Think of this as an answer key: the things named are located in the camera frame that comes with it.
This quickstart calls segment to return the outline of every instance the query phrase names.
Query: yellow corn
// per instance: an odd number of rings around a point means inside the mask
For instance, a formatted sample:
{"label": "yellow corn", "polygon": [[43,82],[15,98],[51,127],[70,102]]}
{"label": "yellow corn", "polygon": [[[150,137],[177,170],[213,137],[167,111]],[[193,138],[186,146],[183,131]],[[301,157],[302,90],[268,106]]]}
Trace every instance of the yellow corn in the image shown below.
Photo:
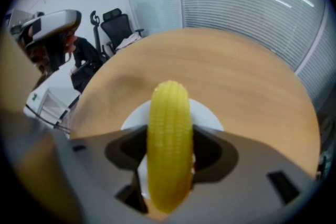
{"label": "yellow corn", "polygon": [[148,188],[155,207],[170,213],[191,189],[193,129],[187,90],[175,81],[155,89],[147,130]]}

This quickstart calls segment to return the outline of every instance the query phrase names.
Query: round table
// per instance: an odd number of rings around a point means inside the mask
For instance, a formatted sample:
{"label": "round table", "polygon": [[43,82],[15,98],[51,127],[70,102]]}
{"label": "round table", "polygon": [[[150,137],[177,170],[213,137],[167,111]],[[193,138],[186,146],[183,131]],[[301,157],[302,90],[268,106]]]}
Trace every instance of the round table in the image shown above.
{"label": "round table", "polygon": [[128,115],[166,80],[182,83],[225,131],[275,148],[315,177],[319,128],[305,88],[273,52],[221,30],[168,31],[117,53],[85,88],[70,137],[120,130]]}

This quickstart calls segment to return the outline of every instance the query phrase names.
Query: chair backrest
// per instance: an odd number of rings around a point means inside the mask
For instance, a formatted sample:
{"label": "chair backrest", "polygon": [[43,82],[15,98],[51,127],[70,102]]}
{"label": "chair backrest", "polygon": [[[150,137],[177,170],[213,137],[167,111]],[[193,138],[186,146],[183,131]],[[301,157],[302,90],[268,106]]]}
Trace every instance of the chair backrest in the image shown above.
{"label": "chair backrest", "polygon": [[111,39],[113,48],[116,49],[124,38],[132,34],[128,16],[116,8],[103,14],[103,19],[104,22],[100,26]]}

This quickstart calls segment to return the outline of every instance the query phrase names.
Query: black slot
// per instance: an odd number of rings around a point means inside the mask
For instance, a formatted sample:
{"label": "black slot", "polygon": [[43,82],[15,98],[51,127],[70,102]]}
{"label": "black slot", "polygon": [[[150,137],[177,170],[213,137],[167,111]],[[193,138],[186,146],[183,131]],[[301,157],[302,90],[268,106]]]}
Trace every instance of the black slot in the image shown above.
{"label": "black slot", "polygon": [[267,177],[271,181],[284,205],[291,202],[300,194],[297,188],[282,171],[269,173],[267,174]]}
{"label": "black slot", "polygon": [[141,195],[137,173],[133,176],[132,185],[125,186],[115,197],[143,214],[148,213],[147,206]]}
{"label": "black slot", "polygon": [[74,152],[81,151],[81,150],[85,150],[85,149],[86,149],[86,147],[83,146],[83,145],[73,146],[73,147],[72,147],[72,150],[73,150]]}
{"label": "black slot", "polygon": [[239,156],[231,143],[197,126],[193,138],[196,157],[193,184],[219,182],[233,171]]}
{"label": "black slot", "polygon": [[147,126],[126,134],[105,148],[106,158],[120,169],[136,171],[146,154]]}

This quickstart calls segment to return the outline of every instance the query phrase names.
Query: white plate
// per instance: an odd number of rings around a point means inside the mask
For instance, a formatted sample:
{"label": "white plate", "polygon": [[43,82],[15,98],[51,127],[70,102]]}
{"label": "white plate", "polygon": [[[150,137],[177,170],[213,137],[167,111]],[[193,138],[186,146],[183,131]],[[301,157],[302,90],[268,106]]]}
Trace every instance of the white plate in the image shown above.
{"label": "white plate", "polygon": [[[209,108],[193,99],[189,99],[189,103],[193,124],[212,128],[219,131],[224,131],[220,121],[215,116],[215,114],[211,112]],[[148,124],[150,107],[151,107],[151,101],[147,101],[142,105],[140,105],[139,107],[137,107],[127,117],[124,124],[121,126],[121,129],[125,130],[135,126]],[[147,181],[147,155],[144,156],[138,167],[138,174],[141,187],[141,194],[144,198],[150,199],[148,191],[148,181]]]}

